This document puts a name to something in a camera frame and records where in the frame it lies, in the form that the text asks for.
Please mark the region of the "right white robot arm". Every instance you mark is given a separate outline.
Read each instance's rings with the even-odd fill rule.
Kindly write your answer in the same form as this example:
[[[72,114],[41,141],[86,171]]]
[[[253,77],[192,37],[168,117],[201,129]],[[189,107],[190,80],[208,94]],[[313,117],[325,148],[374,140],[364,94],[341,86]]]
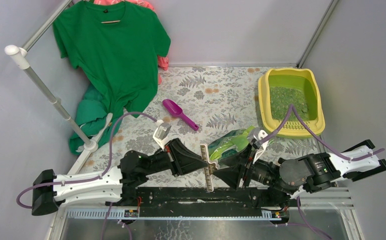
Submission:
[[[378,158],[378,152],[373,149],[373,143],[365,140],[344,152],[346,157],[357,157],[358,161],[322,152],[295,159],[279,158],[273,163],[255,160],[256,145],[248,144],[242,151],[221,159],[224,167],[213,175],[235,190],[248,187],[251,181],[267,186],[268,201],[280,206],[288,195],[295,197],[301,191],[316,193],[337,181],[356,182],[386,171],[386,160]]]

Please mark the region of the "yellow green litter box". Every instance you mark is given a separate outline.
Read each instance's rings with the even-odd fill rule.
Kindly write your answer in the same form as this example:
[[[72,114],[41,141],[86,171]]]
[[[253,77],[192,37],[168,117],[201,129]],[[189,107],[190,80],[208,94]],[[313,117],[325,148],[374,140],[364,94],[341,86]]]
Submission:
[[[258,103],[267,133],[280,125],[290,105],[315,135],[319,136],[325,129],[319,87],[308,68],[269,69],[258,80]]]

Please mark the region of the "small brown stick object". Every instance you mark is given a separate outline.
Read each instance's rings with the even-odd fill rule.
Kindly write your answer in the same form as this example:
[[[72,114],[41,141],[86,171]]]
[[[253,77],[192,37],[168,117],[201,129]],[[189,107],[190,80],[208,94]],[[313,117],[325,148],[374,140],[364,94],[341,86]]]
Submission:
[[[206,162],[207,166],[203,168],[205,176],[205,186],[207,192],[213,192],[214,186],[212,182],[212,174],[217,170],[217,165],[214,162],[211,162],[209,149],[207,144],[200,144],[200,155],[202,161]]]

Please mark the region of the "green cat litter bag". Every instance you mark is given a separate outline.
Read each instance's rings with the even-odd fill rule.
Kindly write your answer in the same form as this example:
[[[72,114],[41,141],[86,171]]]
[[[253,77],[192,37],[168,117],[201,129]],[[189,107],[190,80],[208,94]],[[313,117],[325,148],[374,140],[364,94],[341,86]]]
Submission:
[[[231,130],[227,134],[211,142],[208,145],[210,161],[217,163],[218,159],[222,157],[222,154],[230,149],[235,149],[237,152],[243,150],[249,144],[247,137],[254,128],[256,127],[250,126],[248,128]]]

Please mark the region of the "magenta plastic scoop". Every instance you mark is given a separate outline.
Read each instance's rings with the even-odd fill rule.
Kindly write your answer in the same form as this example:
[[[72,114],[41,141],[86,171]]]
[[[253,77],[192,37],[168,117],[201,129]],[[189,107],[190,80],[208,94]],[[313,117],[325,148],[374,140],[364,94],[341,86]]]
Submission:
[[[173,117],[183,120],[194,131],[199,130],[199,126],[184,114],[183,109],[177,103],[171,99],[164,99],[162,104]]]

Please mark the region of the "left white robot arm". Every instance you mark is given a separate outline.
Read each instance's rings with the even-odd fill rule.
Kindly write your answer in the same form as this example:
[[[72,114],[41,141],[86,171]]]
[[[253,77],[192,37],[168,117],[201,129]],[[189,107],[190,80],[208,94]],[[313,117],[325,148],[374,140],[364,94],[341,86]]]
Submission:
[[[178,177],[207,165],[201,156],[175,138],[152,155],[134,150],[126,152],[119,164],[106,173],[57,175],[52,169],[47,169],[33,182],[31,214],[48,215],[61,205],[134,205],[139,197],[136,188],[146,183],[149,175],[169,170]]]

